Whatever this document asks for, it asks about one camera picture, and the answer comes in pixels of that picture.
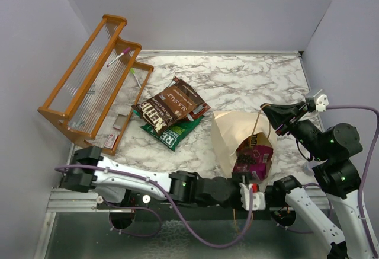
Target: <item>orange wooden shelf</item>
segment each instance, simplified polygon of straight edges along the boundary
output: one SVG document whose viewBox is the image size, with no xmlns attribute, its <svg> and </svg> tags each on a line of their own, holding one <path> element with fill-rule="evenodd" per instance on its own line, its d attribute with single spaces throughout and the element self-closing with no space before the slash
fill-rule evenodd
<svg viewBox="0 0 379 259">
<path fill-rule="evenodd" d="M 38 112 L 76 145 L 93 145 L 131 68 L 136 73 L 144 72 L 139 74 L 141 88 L 131 94 L 133 104 L 137 104 L 154 69 L 136 61 L 142 49 L 140 44 L 119 37 L 126 24 L 123 17 L 105 14 L 50 96 L 38 108 Z M 106 66 L 128 47 L 129 52 Z M 115 154 L 130 117 L 131 111 L 118 131 L 115 145 L 112 149 L 103 148 L 104 153 Z"/>
</svg>

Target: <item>brown chip bag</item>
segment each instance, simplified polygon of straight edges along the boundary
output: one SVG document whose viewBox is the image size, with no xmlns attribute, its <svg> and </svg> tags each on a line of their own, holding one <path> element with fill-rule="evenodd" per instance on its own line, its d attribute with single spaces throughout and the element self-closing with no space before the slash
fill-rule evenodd
<svg viewBox="0 0 379 259">
<path fill-rule="evenodd" d="M 185 118 L 203 103 L 204 100 L 196 91 L 179 79 L 161 93 L 132 108 L 160 135 L 167 127 Z"/>
</svg>

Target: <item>white marble surface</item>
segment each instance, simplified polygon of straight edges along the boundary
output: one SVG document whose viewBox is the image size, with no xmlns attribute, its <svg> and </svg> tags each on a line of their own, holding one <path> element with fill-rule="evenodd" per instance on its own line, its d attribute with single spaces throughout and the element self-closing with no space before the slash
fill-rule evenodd
<svg viewBox="0 0 379 259">
<path fill-rule="evenodd" d="M 138 60 L 155 67 L 140 101 L 163 90 L 176 75 L 195 88 L 212 108 L 175 152 L 140 129 L 143 120 L 133 116 L 116 156 L 111 158 L 145 170 L 196 171 L 202 177 L 222 175 L 210 139 L 212 111 L 257 112 L 262 103 L 295 103 L 309 91 L 297 56 L 140 55 Z M 137 91 L 136 86 L 136 82 L 128 77 L 111 108 L 111 115 L 129 112 L 129 92 Z M 103 133 L 98 137 L 104 139 L 109 132 Z M 269 183 L 290 174 L 303 184 L 314 181 L 313 177 L 303 173 L 305 160 L 292 137 L 278 138 L 275 154 Z"/>
</svg>

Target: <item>white wall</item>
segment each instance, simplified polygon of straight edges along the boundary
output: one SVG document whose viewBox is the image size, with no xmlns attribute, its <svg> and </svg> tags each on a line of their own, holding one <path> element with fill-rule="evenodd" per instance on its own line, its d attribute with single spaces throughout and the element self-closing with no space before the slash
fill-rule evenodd
<svg viewBox="0 0 379 259">
<path fill-rule="evenodd" d="M 88 38 L 67 0 L 0 0 L 0 254 L 32 258 L 68 141 L 38 114 Z"/>
<path fill-rule="evenodd" d="M 93 30 L 104 13 L 127 18 L 143 49 L 304 50 L 331 0 L 72 0 Z"/>
<path fill-rule="evenodd" d="M 333 0 L 305 53 L 312 88 L 324 88 L 331 104 L 366 104 L 379 108 L 379 0 Z M 374 113 L 356 110 L 322 115 L 325 127 L 347 122 L 358 128 L 364 151 L 354 158 L 363 171 L 374 135 Z M 370 165 L 365 201 L 379 235 L 379 149 Z"/>
</svg>

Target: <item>brown paper bag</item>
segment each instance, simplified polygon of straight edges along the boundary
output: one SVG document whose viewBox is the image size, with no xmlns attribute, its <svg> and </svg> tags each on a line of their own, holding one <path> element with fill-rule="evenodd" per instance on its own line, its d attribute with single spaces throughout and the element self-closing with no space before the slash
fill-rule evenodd
<svg viewBox="0 0 379 259">
<path fill-rule="evenodd" d="M 242 111 L 215 111 L 211 127 L 211 141 L 214 153 L 221 165 L 225 177 L 232 177 L 233 167 L 236 163 L 236 150 L 239 145 L 254 134 L 263 133 L 266 138 L 264 145 L 274 149 L 277 145 L 277 135 L 271 127 L 266 116 L 261 114 L 254 129 L 258 113 Z"/>
</svg>

